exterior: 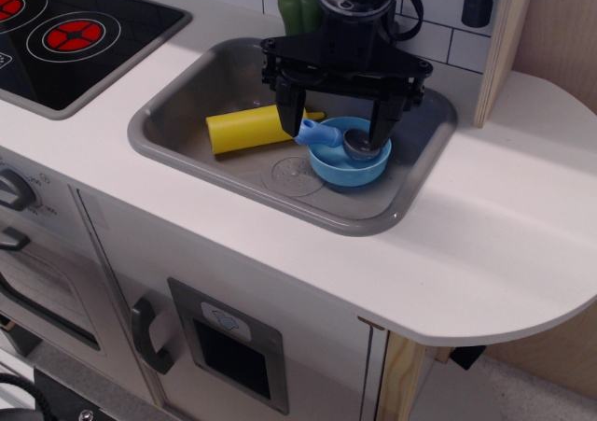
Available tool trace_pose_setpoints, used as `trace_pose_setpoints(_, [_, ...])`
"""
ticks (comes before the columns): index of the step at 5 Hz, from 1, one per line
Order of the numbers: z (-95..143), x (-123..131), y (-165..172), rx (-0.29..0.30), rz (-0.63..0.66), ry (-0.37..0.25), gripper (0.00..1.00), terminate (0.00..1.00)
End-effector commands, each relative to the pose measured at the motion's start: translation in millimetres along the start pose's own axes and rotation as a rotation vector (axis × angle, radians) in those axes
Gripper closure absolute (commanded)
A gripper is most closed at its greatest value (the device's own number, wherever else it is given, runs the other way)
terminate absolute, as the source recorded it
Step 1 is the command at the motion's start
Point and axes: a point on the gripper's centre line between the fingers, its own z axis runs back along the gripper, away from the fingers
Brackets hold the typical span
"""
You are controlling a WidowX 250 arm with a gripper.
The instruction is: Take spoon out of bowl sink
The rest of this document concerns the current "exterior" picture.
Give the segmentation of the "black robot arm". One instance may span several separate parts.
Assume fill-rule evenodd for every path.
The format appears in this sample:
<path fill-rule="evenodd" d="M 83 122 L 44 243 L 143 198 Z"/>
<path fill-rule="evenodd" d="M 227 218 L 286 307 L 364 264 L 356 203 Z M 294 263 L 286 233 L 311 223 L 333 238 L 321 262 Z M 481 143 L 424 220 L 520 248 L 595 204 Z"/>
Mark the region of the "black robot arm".
<path fill-rule="evenodd" d="M 262 80 L 275 94 L 283 130 L 299 132 L 307 91 L 373 103 L 365 134 L 352 135 L 354 152 L 370 154 L 389 140 L 403 112 L 419 105 L 431 64 L 396 47 L 395 0 L 318 0 L 320 28 L 305 35 L 262 40 Z"/>

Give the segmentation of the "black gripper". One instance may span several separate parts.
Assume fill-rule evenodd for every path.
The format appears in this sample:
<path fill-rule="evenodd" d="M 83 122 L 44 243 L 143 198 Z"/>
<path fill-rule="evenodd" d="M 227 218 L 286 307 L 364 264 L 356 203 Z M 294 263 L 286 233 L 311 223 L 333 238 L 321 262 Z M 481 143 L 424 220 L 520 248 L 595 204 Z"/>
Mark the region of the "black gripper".
<path fill-rule="evenodd" d="M 266 38 L 262 81 L 275 93 L 283 130 L 297 136 L 307 91 L 374 101 L 368 144 L 389 140 L 403 109 L 419 105 L 433 67 L 398 48 L 423 25 L 423 3 L 410 0 L 417 22 L 406 31 L 395 20 L 396 0 L 370 12 L 325 1 L 321 27 L 305 35 Z"/>

